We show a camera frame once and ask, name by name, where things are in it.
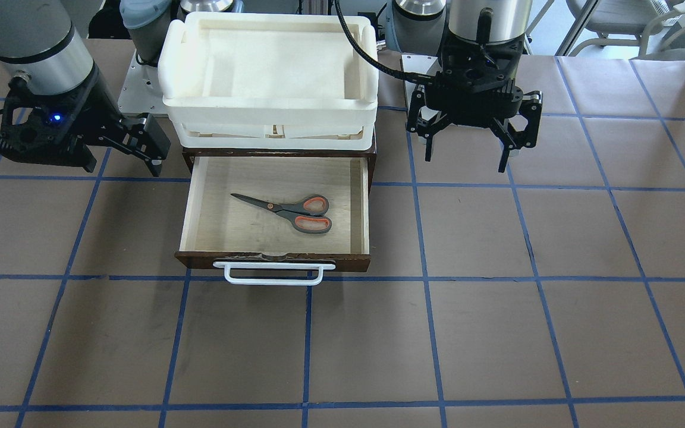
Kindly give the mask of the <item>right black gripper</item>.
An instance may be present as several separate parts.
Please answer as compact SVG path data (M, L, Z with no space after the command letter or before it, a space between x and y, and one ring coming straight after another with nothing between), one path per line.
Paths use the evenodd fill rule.
M149 113L122 117L97 65L81 84L62 94L33 94L28 82L22 71L9 81L0 155L13 162L93 172L97 160L88 148L103 146L133 155L152 176L161 175L171 141Z

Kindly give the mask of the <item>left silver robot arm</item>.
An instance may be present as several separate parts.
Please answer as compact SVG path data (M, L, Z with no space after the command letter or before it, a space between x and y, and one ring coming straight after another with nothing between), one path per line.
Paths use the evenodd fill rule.
M490 129L503 145L500 172L511 152L536 146L543 95L516 85L530 10L530 1L388 3L388 47L435 58L428 81L407 92L407 130L426 140L427 162L451 124Z

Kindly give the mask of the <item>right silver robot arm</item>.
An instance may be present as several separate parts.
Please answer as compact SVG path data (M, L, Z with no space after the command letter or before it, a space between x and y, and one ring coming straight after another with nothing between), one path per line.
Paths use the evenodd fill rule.
M0 155L92 172L93 146L161 174L171 141L150 114L126 116L59 1L0 1L0 63L11 80Z

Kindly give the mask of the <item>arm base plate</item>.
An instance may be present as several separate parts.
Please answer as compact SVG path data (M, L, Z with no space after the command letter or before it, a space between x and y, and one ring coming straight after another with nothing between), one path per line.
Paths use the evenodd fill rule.
M118 97L118 108L127 116L149 113L166 118L168 109L162 98L158 68L143 65L137 58L137 52L134 52Z
M401 54L401 67L405 73L418 73L421 75L435 75L437 71L441 71L437 56L422 56L406 52ZM410 108L411 94L413 94L415 87L416 85L413 82L405 81L403 83L407 109Z

